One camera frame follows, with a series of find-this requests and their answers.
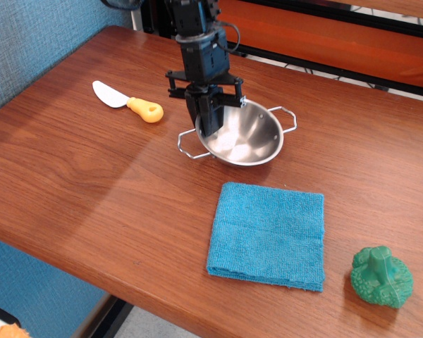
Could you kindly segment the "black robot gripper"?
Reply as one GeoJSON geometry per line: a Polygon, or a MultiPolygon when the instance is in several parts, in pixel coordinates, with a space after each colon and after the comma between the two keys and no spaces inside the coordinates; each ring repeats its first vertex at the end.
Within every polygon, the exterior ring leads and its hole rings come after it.
{"type": "Polygon", "coordinates": [[[241,107],[243,80],[229,73],[229,49],[224,30],[201,35],[176,36],[183,59],[182,70],[166,73],[169,96],[185,99],[195,126],[198,115],[202,133],[208,137],[223,126],[223,106],[241,107]]]}

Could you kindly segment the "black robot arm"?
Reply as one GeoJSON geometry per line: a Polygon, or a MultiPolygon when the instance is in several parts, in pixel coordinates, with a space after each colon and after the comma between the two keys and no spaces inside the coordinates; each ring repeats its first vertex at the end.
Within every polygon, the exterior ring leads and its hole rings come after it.
{"type": "Polygon", "coordinates": [[[206,137],[223,127],[224,109],[245,104],[243,79],[229,73],[230,54],[225,27],[217,20],[217,1],[167,1],[176,30],[183,69],[170,70],[171,97],[185,99],[191,120],[206,137]]]}

